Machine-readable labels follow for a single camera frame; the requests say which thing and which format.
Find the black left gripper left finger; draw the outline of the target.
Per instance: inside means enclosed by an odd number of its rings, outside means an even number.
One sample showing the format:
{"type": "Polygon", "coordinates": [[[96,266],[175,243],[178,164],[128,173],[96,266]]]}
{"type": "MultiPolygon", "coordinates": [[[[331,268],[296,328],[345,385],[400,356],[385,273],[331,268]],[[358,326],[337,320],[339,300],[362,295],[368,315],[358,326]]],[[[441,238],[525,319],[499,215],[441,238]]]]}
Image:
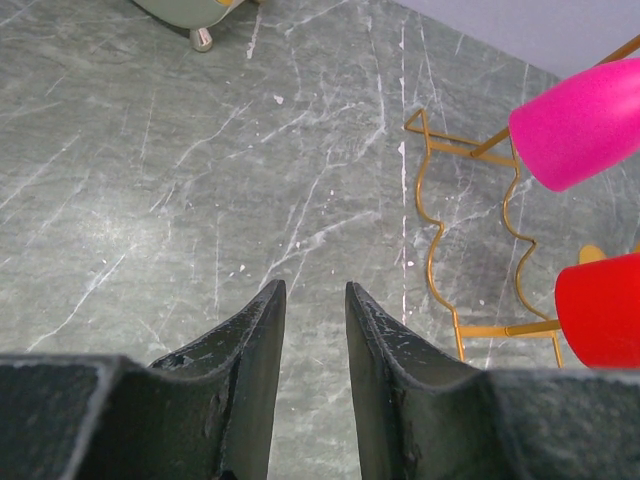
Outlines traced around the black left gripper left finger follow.
{"type": "Polygon", "coordinates": [[[5,354],[5,479],[263,479],[286,286],[142,366],[122,355],[5,354]]]}

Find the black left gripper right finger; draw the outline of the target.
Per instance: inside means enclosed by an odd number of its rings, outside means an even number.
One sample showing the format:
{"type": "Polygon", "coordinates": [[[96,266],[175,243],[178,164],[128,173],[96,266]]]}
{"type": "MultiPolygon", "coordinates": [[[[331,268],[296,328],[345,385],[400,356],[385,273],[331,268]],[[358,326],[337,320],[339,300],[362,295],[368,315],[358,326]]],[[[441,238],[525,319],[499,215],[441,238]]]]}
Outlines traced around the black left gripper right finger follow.
{"type": "Polygon", "coordinates": [[[365,479],[635,479],[639,376],[630,370],[481,370],[345,292],[365,479]]]}

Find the red wine glass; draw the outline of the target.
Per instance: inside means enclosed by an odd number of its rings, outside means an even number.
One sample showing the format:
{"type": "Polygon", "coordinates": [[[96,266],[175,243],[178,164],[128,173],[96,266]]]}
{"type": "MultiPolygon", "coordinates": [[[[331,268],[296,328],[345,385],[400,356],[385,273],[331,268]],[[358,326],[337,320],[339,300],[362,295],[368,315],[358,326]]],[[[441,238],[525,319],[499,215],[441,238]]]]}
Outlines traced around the red wine glass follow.
{"type": "Polygon", "coordinates": [[[639,255],[565,268],[555,304],[564,336],[589,368],[639,367],[639,255]]]}

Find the pink wine glass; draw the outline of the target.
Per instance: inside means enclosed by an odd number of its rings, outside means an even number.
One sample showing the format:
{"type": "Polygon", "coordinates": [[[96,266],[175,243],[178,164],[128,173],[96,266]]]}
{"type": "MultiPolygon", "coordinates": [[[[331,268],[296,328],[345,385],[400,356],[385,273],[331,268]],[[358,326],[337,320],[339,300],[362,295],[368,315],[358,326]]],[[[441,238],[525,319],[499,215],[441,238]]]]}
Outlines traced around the pink wine glass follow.
{"type": "Polygon", "coordinates": [[[547,189],[565,191],[639,150],[639,60],[576,74],[511,112],[524,165],[547,189]]]}

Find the round white drawer cabinet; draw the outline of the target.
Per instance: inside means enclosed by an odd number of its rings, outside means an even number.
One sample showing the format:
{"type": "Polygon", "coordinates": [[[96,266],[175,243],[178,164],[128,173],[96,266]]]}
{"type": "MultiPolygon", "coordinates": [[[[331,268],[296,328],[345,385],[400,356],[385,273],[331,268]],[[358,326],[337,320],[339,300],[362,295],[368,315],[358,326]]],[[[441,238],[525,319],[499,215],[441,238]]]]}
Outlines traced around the round white drawer cabinet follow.
{"type": "Polygon", "coordinates": [[[191,47],[207,52],[213,46],[209,28],[220,23],[245,0],[134,0],[159,20],[189,32],[191,47]]]}

